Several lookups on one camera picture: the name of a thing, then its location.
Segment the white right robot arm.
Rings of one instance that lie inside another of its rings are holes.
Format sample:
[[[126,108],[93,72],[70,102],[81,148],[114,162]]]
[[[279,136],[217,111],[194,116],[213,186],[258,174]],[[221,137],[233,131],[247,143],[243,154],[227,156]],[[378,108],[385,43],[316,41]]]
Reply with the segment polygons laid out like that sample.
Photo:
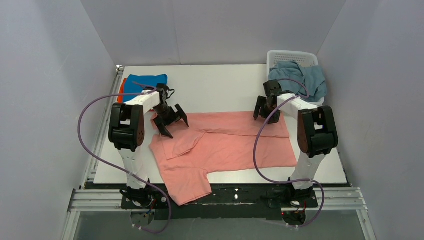
[[[310,92],[299,83],[305,93],[295,94],[284,90],[280,80],[268,80],[263,84],[265,96],[257,98],[253,118],[265,119],[256,136],[253,147],[253,164],[257,172],[257,146],[260,136],[268,124],[279,122],[284,112],[297,121],[297,144],[300,149],[294,172],[284,184],[294,191],[306,191],[316,184],[316,172],[332,149],[339,143],[334,113],[330,106],[316,106],[307,102]]]

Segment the pink t shirt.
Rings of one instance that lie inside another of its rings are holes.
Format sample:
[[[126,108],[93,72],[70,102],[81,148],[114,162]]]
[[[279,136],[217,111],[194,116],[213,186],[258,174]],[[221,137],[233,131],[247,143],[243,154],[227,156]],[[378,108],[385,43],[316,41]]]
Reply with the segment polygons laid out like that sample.
[[[155,134],[150,149],[170,197],[179,205],[212,192],[208,174],[254,169],[253,149],[263,124],[250,111],[189,113]],[[297,159],[284,120],[267,125],[256,149],[259,168],[295,167]]]

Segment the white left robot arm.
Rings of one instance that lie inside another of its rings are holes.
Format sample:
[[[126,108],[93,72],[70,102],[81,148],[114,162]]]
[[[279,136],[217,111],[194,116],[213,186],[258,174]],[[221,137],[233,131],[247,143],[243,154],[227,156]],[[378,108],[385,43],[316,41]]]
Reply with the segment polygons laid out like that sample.
[[[143,163],[136,157],[141,155],[139,147],[145,140],[145,114],[154,110],[154,125],[159,133],[173,138],[167,127],[181,120],[188,126],[188,116],[179,104],[168,105],[167,100],[175,93],[165,83],[158,83],[156,90],[144,86],[144,90],[127,102],[117,102],[111,107],[108,139],[118,150],[124,169],[128,171],[126,189],[120,192],[127,198],[141,197],[149,182]]]

